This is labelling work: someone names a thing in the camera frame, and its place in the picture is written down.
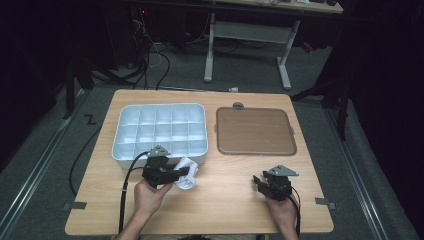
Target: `rectangular tray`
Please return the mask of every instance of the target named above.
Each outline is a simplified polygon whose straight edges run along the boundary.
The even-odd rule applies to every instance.
[[[112,156],[128,169],[134,158],[157,145],[170,155],[169,163],[186,156],[199,165],[208,150],[205,109],[198,103],[129,105],[121,110]],[[143,167],[147,156],[134,167]]]
[[[216,116],[218,149],[224,154],[296,154],[293,129],[282,109],[221,107]]]

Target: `white cloth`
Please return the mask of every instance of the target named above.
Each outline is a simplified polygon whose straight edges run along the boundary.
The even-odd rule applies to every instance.
[[[181,176],[180,179],[175,182],[175,185],[183,190],[194,188],[194,186],[196,186],[196,179],[194,179],[194,176],[196,176],[199,164],[188,157],[183,157],[177,166],[175,166],[174,170],[178,170],[182,167],[190,167],[190,170],[186,176]]]

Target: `table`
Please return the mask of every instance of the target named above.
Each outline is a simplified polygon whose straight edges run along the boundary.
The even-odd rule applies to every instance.
[[[311,12],[321,12],[321,13],[336,13],[341,14],[343,8],[340,4],[335,6],[329,6],[328,4],[323,3],[309,3],[303,4],[296,1],[291,1],[290,3],[281,2],[278,4],[271,4],[270,1],[262,1],[263,3],[258,3],[258,0],[217,0],[213,1],[213,4],[218,3],[233,3],[233,4],[247,4],[254,5],[257,7],[268,7],[268,8],[277,8],[277,9],[290,9],[297,11],[311,11]],[[211,15],[210,30],[209,30],[209,48],[208,54],[206,57],[205,65],[205,82],[212,81],[213,73],[213,45],[215,37],[223,38],[233,38],[240,40],[251,40],[251,41],[262,41],[262,42],[271,42],[271,43],[280,43],[285,44],[284,51],[282,56],[277,58],[277,65],[280,71],[281,81],[283,87],[286,90],[291,89],[291,83],[286,69],[286,61],[290,53],[290,49],[293,45],[293,41],[296,37],[297,30],[299,28],[300,20],[295,20],[291,28],[282,28],[282,27],[272,27],[264,25],[255,25],[255,24],[244,24],[244,23],[235,23],[228,21],[215,21],[215,14]]]
[[[209,149],[192,190],[174,186],[162,207],[142,234],[261,234],[276,233],[264,196],[252,175],[260,176],[282,164],[300,174],[290,177],[301,198],[301,232],[330,232],[333,222],[323,198],[311,157],[289,96],[283,94],[218,93],[183,91],[118,90],[90,158],[76,201],[85,209],[72,209],[65,230],[70,235],[118,233],[119,206],[126,170],[112,158],[112,145],[120,111],[131,104],[199,103],[205,108]],[[224,155],[217,149],[216,110],[242,102],[245,107],[279,108],[286,111],[294,130],[297,153],[293,156]],[[134,171],[128,189],[142,179]],[[126,220],[133,211],[133,192],[128,191]]]

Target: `wooden table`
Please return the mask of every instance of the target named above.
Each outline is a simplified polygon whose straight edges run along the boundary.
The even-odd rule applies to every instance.
[[[263,3],[259,3],[260,0],[214,0],[221,3],[234,3],[234,4],[248,4],[258,7],[272,7],[280,9],[290,9],[298,11],[310,11],[310,12],[321,12],[321,13],[337,13],[340,14],[343,12],[343,8],[337,3],[334,6],[330,6],[326,3],[315,3],[310,2],[308,4],[298,3],[296,0],[293,0],[289,3],[280,2],[278,4],[271,4],[270,0],[264,0]]]
[[[297,153],[293,156],[224,155],[217,149],[216,110],[242,102],[245,107],[279,108],[287,112],[294,129]],[[112,235],[118,233],[119,206],[126,170],[112,158],[112,145],[120,111],[131,104],[199,103],[205,107],[209,149],[196,175],[192,190],[174,186],[162,207],[142,234],[242,234],[276,233],[264,196],[258,193],[252,175],[260,176],[282,164],[300,174],[290,177],[301,198],[302,232],[330,232],[333,222],[325,205],[315,198],[323,193],[312,164],[290,98],[283,94],[137,91],[118,90],[93,150],[77,202],[85,209],[73,209],[65,230],[70,235]],[[130,177],[129,190],[142,179],[141,171]],[[126,221],[133,211],[133,192],[128,191]]]

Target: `human hand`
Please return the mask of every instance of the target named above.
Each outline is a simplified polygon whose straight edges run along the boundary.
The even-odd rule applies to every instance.
[[[135,206],[130,221],[119,234],[118,239],[136,240],[150,217],[159,209],[163,197],[171,190],[172,183],[165,184],[160,189],[152,188],[145,180],[134,187]]]
[[[172,183],[165,184],[160,189],[152,188],[145,180],[134,187],[134,214],[152,216],[162,204],[163,197],[171,190]]]
[[[290,196],[297,207],[299,203],[293,194]],[[285,240],[297,240],[299,239],[296,233],[296,207],[293,203],[286,198],[283,201],[276,201],[267,196],[265,196],[266,202],[269,207],[269,211],[272,217],[272,220],[277,225],[278,230],[283,235]]]

